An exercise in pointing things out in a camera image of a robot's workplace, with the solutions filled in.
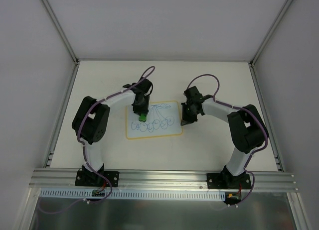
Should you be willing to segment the green whiteboard eraser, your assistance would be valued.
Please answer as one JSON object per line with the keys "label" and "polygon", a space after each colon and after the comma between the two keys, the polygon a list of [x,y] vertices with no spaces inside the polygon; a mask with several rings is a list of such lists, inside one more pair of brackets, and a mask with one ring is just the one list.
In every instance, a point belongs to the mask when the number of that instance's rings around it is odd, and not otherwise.
{"label": "green whiteboard eraser", "polygon": [[140,114],[139,121],[146,122],[147,121],[147,114],[145,114],[145,113]]}

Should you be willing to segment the yellow-framed small whiteboard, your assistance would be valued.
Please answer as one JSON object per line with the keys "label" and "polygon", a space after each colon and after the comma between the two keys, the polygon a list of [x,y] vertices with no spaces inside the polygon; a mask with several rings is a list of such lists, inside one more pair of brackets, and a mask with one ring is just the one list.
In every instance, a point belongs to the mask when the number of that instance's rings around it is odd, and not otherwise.
{"label": "yellow-framed small whiteboard", "polygon": [[126,107],[126,138],[145,139],[183,134],[180,125],[180,103],[177,101],[151,102],[146,121],[139,120],[133,107]]}

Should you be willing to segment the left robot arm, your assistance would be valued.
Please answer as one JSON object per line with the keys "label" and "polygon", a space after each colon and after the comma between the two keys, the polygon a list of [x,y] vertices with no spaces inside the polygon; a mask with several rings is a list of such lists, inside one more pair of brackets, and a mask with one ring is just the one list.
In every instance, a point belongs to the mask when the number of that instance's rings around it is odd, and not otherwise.
{"label": "left robot arm", "polygon": [[119,172],[105,170],[99,141],[106,133],[112,111],[131,105],[139,121],[145,122],[152,91],[152,82],[140,78],[137,83],[126,84],[109,97],[97,100],[86,96],[82,100],[71,125],[78,142],[82,144],[84,158],[84,164],[76,175],[75,186],[100,188],[118,186]]}

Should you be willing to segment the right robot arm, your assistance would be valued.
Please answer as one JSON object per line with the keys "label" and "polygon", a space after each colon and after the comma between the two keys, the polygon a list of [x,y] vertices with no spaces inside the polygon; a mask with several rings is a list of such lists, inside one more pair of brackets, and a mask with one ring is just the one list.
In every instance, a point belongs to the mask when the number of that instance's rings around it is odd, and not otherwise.
{"label": "right robot arm", "polygon": [[210,115],[229,125],[234,150],[229,162],[219,174],[208,173],[208,189],[245,189],[252,187],[246,167],[255,151],[268,143],[269,133],[254,105],[233,106],[212,95],[202,95],[196,86],[184,91],[180,125],[197,121],[198,115]]}

